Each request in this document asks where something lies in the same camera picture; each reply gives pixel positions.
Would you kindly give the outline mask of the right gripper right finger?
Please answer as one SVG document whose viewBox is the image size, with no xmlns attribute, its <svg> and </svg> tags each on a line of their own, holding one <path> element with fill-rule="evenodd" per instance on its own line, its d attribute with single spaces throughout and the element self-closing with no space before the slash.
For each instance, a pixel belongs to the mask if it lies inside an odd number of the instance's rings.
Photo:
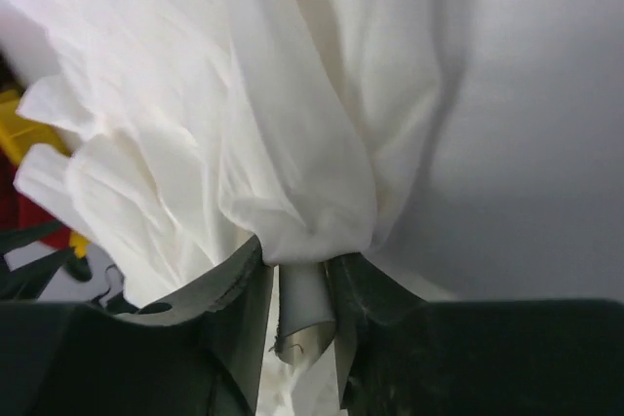
<svg viewBox="0 0 624 416">
<path fill-rule="evenodd" d="M 428 302 L 360 254 L 328 265 L 351 415 L 619 415 L 623 307 Z"/>
</svg>

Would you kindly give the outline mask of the white pleated skirt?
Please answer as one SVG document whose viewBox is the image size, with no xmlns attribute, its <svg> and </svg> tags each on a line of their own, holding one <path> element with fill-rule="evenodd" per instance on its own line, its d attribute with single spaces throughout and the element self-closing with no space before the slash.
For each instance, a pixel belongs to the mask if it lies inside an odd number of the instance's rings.
<svg viewBox="0 0 624 416">
<path fill-rule="evenodd" d="M 16 185 L 101 247 L 144 306 L 258 237 L 269 264 L 373 253 L 421 174 L 439 0 L 4 0 L 58 72 Z"/>
</svg>

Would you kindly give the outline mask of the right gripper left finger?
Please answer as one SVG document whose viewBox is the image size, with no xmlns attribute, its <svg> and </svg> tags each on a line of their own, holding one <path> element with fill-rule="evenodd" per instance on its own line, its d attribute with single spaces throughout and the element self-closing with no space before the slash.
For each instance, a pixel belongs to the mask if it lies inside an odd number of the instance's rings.
<svg viewBox="0 0 624 416">
<path fill-rule="evenodd" d="M 1 307 L 5 415 L 252 415 L 273 274 L 251 238 L 133 314 Z"/>
</svg>

